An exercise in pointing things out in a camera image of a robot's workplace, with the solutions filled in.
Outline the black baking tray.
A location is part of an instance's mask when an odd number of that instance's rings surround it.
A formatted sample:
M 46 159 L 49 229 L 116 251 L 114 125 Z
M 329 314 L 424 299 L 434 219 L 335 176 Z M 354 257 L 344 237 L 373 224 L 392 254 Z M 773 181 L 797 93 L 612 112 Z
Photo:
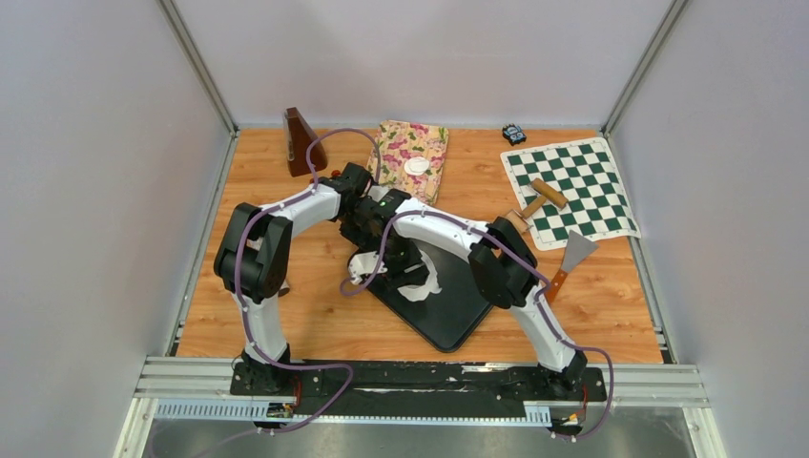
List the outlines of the black baking tray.
M 412 302 L 398 290 L 386 289 L 381 278 L 371 282 L 368 290 L 435 349 L 455 352 L 492 305 L 480 295 L 465 261 L 423 241 L 415 245 L 433 262 L 440 292 Z

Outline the wooden pastry roller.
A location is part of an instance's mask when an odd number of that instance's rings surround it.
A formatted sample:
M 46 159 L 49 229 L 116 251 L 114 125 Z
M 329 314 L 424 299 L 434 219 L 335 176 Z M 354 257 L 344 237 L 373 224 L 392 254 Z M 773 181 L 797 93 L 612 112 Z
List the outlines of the wooden pastry roller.
M 557 209 L 564 209 L 569 203 L 569 200 L 560 191 L 557 191 L 539 178 L 534 179 L 530 186 L 536 192 L 535 199 L 525 208 L 521 210 L 509 210 L 504 215 L 504 218 L 521 234 L 528 231 L 531 218 L 546 203 L 550 202 Z

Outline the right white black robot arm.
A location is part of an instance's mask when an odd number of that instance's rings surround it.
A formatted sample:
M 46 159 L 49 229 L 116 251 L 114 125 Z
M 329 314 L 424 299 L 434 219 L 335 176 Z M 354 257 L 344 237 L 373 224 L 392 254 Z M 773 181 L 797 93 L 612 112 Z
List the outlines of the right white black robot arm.
M 337 218 L 357 248 L 349 279 L 436 348 L 456 350 L 499 307 L 529 338 L 550 394 L 565 399 L 581 388 L 585 351 L 553 315 L 551 282 L 507 219 L 462 219 L 378 186 L 344 198 Z

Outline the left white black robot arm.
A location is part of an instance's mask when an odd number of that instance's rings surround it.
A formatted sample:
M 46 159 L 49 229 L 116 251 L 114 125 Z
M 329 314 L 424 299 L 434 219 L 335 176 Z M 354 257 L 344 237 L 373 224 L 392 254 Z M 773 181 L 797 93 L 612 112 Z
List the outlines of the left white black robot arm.
M 242 364 L 266 392 L 284 392 L 292 372 L 304 370 L 290 362 L 290 345 L 280 325 L 279 296 L 293 238 L 344 216 L 374 183 L 364 167 L 348 163 L 339 175 L 315 177 L 290 198 L 264 206 L 243 202 L 234 209 L 214 273 L 239 307 L 246 338 Z

